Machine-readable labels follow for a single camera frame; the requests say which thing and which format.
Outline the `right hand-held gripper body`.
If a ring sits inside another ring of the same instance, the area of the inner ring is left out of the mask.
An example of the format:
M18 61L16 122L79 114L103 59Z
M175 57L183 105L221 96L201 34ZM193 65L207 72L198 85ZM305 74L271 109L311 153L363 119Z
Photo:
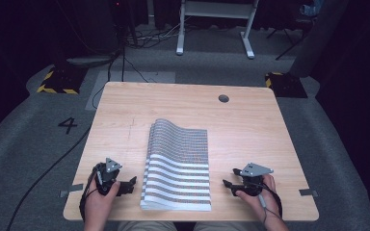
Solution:
M241 189L234 191L242 191L251 196L257 196L262 192L262 189L264 188L263 176L274 172L271 168L263 167L254 163L248 163L241 170Z

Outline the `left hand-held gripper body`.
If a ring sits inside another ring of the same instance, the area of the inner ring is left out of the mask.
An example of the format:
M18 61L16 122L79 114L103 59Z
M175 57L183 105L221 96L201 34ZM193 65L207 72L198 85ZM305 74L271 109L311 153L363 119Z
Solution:
M107 158L104 163L99 163L94 167L95 183L100 194L107 195L119 175L122 165Z

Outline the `stack of striped cloths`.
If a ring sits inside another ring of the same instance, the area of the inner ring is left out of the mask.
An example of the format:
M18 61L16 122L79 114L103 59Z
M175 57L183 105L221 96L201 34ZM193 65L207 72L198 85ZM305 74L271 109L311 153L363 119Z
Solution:
M151 124L140 206L144 210L212 209L208 137L163 118Z

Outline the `person's right hand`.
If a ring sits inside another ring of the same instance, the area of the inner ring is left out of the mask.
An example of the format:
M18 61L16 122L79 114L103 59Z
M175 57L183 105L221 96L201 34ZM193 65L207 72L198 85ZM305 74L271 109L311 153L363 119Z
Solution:
M257 220L266 225L272 220L279 221L278 204L269 191L263 190L258 196L250 196L245 192L237 191L236 195L248 204Z

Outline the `person's left hand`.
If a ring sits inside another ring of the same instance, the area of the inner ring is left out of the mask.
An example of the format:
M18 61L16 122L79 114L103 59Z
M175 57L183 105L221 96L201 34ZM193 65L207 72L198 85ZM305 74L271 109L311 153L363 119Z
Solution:
M86 199L85 225L91 227L103 226L111 213L113 201L119 191L120 182L113 183L112 188L106 195L97 191L95 181L90 183L92 193Z

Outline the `person's right leg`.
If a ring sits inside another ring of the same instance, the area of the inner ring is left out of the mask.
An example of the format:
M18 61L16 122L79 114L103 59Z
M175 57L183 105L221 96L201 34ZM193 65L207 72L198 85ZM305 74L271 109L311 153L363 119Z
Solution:
M199 221L194 231L259 231L253 222Z

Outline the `person's leg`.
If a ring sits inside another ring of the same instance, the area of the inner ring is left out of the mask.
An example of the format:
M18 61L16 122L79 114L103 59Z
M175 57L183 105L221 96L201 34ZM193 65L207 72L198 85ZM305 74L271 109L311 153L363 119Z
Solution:
M194 231L259 231L253 222L199 221Z
M170 221L120 221L118 231L177 231Z

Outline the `person's left leg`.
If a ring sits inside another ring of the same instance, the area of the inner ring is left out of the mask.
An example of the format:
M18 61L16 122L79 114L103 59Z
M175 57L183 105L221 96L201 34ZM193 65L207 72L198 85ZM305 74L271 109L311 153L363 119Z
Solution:
M118 231L177 231L170 221L120 221Z

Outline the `thin black stand pole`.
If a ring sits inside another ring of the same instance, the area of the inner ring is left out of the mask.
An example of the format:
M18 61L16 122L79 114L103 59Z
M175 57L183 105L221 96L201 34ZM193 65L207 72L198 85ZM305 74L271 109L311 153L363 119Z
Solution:
M126 33L126 19L125 19L125 13L126 13L126 4L125 0L119 0L120 1L120 18L121 18L121 48L122 48L122 68L121 68L121 81L124 82L124 71L125 71L125 33Z

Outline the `black tripod stand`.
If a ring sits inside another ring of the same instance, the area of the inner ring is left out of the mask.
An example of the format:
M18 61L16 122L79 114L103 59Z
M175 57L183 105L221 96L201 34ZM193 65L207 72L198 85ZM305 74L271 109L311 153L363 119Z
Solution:
M298 44L300 44L309 34L310 30L313 28L315 23L314 19L294 19L291 22L288 22L281 31L286 35L288 41L290 42L290 46L286 48L281 54L276 57L276 61L290 52L293 48L295 48ZM293 40L289 35L288 31L301 31L301 37L297 40Z

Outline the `grey curtain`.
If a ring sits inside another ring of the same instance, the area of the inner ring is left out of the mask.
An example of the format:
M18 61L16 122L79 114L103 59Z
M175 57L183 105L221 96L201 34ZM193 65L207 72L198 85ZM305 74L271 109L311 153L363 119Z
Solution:
M288 73L294 78L310 75L330 41L338 22L350 0L324 0L313 28L304 39L303 46Z

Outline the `black yellow striped base plate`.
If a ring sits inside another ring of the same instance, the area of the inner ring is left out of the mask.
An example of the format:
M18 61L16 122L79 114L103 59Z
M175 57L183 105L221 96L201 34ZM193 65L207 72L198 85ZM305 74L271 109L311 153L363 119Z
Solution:
M88 70L81 67L52 67L43 78L37 92L79 94Z
M307 98L301 80L289 73L269 72L265 75L265 84L275 97Z

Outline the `white desk frame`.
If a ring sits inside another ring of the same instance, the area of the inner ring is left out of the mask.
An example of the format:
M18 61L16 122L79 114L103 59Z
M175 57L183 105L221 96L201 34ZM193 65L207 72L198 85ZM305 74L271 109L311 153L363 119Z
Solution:
M246 29L240 33L244 44L247 57L255 57L249 35L253 23L259 0L252 0L248 4L238 3L218 3L218 2L199 2L196 0L181 0L179 17L179 34L175 53L181 56L184 53L185 39L185 17L186 16L205 16L219 18L246 19Z

